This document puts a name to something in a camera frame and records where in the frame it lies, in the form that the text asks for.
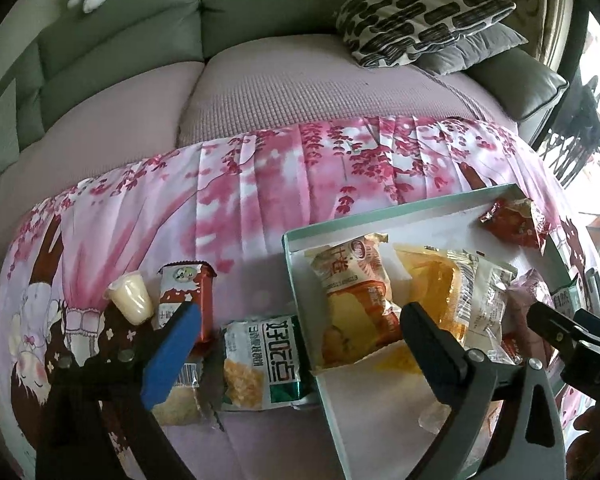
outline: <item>green snack package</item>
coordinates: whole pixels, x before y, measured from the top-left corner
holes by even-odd
[[[223,410],[303,404],[311,377],[296,316],[234,321],[223,335]]]
[[[569,285],[552,292],[551,299],[554,300],[555,309],[560,312],[560,314],[563,314],[569,319],[573,319],[576,310],[585,308],[587,305],[586,297],[584,295],[584,285],[580,275],[576,275]]]

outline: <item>pink snack package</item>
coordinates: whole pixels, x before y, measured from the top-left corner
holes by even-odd
[[[512,342],[523,358],[535,357],[546,367],[554,349],[526,325],[526,313],[536,301],[554,308],[549,288],[542,276],[537,270],[531,269],[513,280],[507,288],[503,340]]]

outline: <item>blue gripper pad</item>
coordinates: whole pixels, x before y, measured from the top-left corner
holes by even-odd
[[[166,400],[184,361],[198,339],[201,327],[200,307],[193,303],[170,329],[154,356],[144,367],[140,397],[147,410]]]

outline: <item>anime-print blanket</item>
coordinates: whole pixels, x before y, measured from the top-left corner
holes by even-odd
[[[536,201],[584,273],[595,262],[592,244],[584,230],[578,236],[563,190],[536,153],[496,124],[459,118],[357,118],[255,131],[129,164],[40,203],[24,218],[0,277],[0,425],[23,475],[33,478],[40,407],[58,359],[72,352],[82,364],[130,346],[146,328],[102,315],[103,292],[120,274],[140,269],[151,281],[166,263],[206,260],[218,272],[217,325],[275,314],[292,299],[286,231],[507,182]],[[328,470],[337,460],[324,419],[305,415],[281,429],[291,425],[285,417],[299,416],[289,413],[259,415],[269,421],[260,433],[251,415],[239,414],[240,422],[221,415],[224,448],[196,439],[195,430],[169,436],[182,456],[193,457],[199,478],[277,478],[280,464],[298,478],[337,478],[337,469]],[[106,405],[103,414],[123,463],[138,476]],[[310,443],[323,442],[316,435],[327,436],[319,450],[326,462],[313,458]],[[266,450],[282,442],[278,459],[269,460]],[[200,465],[214,453],[222,456],[213,466]]]

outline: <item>patterned throw pillow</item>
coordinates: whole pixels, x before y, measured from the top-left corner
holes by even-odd
[[[406,65],[497,23],[507,0],[347,0],[336,28],[367,68]]]

